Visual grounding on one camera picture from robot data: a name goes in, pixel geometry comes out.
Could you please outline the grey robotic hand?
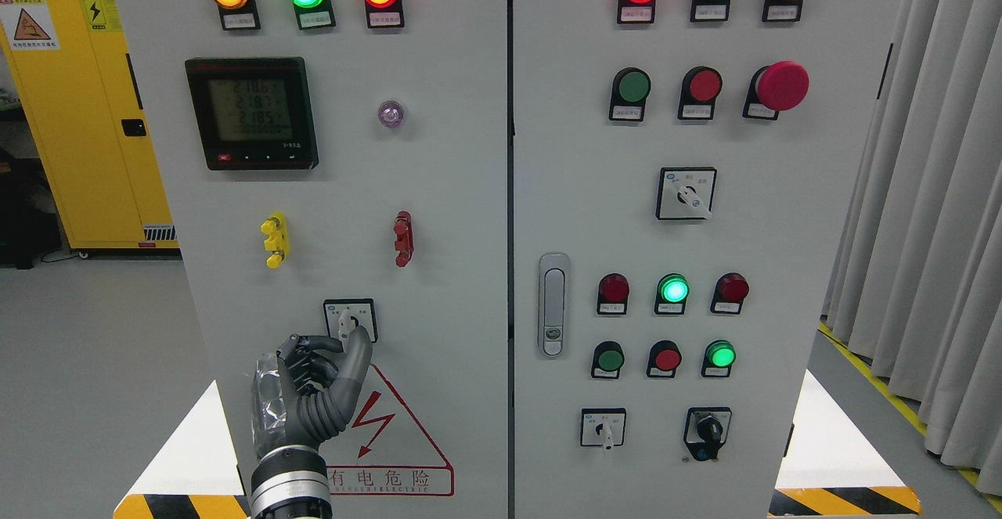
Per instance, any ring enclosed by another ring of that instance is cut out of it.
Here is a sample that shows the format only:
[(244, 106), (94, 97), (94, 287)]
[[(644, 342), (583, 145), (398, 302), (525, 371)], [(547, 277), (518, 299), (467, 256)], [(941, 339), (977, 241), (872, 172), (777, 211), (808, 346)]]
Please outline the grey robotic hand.
[(257, 361), (250, 409), (257, 458), (285, 445), (317, 449), (347, 429), (373, 354), (369, 331), (346, 338), (291, 334)]

